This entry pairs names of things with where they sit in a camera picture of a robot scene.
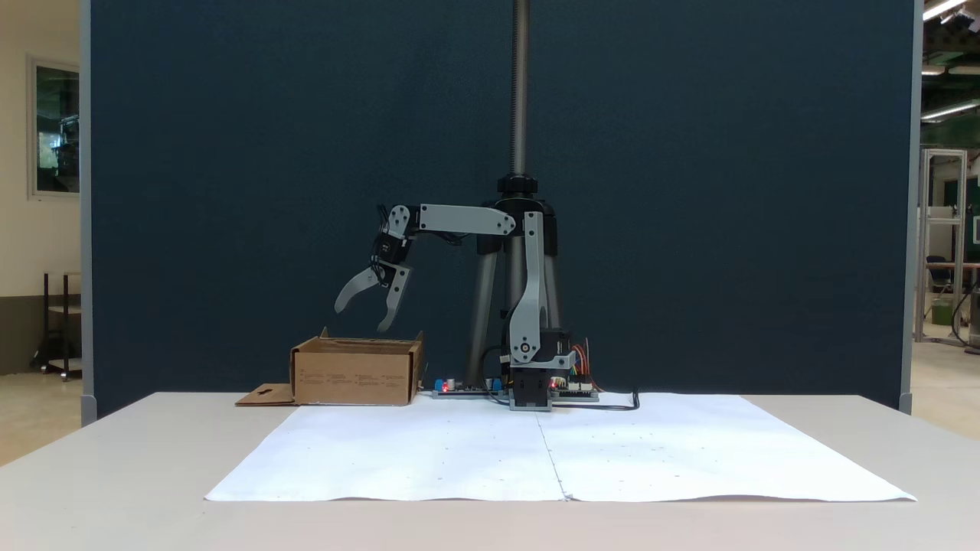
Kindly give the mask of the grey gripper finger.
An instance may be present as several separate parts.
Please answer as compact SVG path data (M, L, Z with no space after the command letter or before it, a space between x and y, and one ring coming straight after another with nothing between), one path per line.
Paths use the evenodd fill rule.
M341 313L341 311L344 311L348 307L353 297L365 292L365 290L371 289L371 287L380 285L382 282L383 276L379 278L375 269L368 266L364 271L357 273L352 279L348 280L346 285L342 287L334 301L334 311L337 314Z
M389 264L388 262L382 262L381 266L383 269L381 284L387 289L387 310L386 315L379 322L377 330L384 334L391 327L392 322L399 313L403 294L405 294L407 283L412 275L412 269L409 266Z

